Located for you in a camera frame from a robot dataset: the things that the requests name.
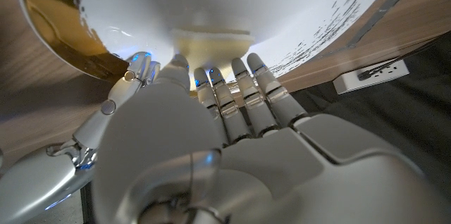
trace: metal screw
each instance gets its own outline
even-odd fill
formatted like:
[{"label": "metal screw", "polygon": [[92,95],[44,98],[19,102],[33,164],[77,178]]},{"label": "metal screw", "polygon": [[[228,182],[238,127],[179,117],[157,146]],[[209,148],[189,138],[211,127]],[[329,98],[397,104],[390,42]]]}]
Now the metal screw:
[{"label": "metal screw", "polygon": [[116,110],[116,104],[112,100],[106,100],[101,103],[100,111],[105,115],[111,115]]},{"label": "metal screw", "polygon": [[124,79],[127,80],[127,81],[132,81],[133,79],[135,79],[135,73],[132,72],[132,71],[127,71],[124,74]]}]

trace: wooden table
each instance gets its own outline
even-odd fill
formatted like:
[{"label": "wooden table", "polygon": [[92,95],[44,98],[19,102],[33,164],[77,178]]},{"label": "wooden table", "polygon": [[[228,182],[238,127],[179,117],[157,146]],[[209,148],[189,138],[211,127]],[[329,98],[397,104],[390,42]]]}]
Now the wooden table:
[{"label": "wooden table", "polygon": [[[317,85],[405,54],[451,30],[451,0],[390,3],[394,1],[377,0],[316,58],[279,80],[290,91]],[[111,84],[83,75],[53,55],[28,26],[18,0],[1,0],[0,9],[1,173],[27,152],[70,139],[105,100]]]}]

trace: black fabric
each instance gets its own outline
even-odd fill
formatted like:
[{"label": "black fabric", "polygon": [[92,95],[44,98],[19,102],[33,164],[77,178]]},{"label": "black fabric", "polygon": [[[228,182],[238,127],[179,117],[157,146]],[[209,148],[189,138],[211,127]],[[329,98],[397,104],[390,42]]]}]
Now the black fabric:
[{"label": "black fabric", "polygon": [[327,113],[401,149],[451,201],[451,35],[406,58],[410,74],[338,95],[332,82],[292,93],[310,113]]}]

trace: electrical outlet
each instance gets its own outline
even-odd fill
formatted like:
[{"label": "electrical outlet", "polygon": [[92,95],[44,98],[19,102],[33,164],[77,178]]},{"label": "electrical outlet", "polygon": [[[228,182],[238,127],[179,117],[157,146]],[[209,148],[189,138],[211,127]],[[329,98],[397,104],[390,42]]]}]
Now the electrical outlet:
[{"label": "electrical outlet", "polygon": [[365,68],[360,68],[352,72],[343,73],[342,75],[338,76],[333,81],[333,85],[335,86],[337,93],[344,94],[364,87],[369,87],[376,84],[380,84],[382,82],[394,80],[409,74],[409,70],[407,69],[406,64],[404,63],[403,60],[400,60],[379,70],[376,74],[372,75],[370,78],[366,80],[359,80],[359,78],[357,77],[360,73],[381,66],[384,63],[387,63],[387,61],[377,63],[372,66],[367,66]]}]

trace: robotic hand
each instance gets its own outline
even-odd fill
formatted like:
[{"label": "robotic hand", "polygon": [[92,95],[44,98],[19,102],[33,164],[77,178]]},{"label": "robotic hand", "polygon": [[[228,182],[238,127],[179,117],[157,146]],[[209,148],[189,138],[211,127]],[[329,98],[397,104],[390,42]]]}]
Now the robotic hand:
[{"label": "robotic hand", "polygon": [[[189,66],[176,55],[127,102],[109,97],[116,105],[102,105],[103,116],[114,113],[107,123],[89,119],[81,127],[102,124],[99,132],[75,133],[73,143],[50,148],[51,157],[41,154],[39,163],[64,166],[49,172],[52,178],[31,173],[42,164],[19,163],[14,169],[21,173],[7,173],[0,180],[0,216],[17,223],[22,214],[41,211],[38,204],[79,188],[82,182],[69,182],[92,170],[97,156],[93,201],[101,224],[449,223],[446,203],[396,148],[339,118],[308,116],[256,54],[247,62],[258,87],[240,59],[232,67],[253,130],[217,68],[209,70],[211,83],[203,69],[195,70],[199,102],[189,98]],[[97,147],[74,162],[73,152]],[[38,160],[24,161],[32,158]],[[21,185],[30,174],[56,182],[38,185],[44,189],[24,182],[21,204],[4,206],[3,195],[21,193],[12,183]]]},{"label": "robotic hand", "polygon": [[108,99],[64,144],[42,147],[21,158],[0,179],[0,223],[22,223],[56,205],[91,181],[100,140],[112,115],[152,83],[160,65],[150,54],[133,56]]}]

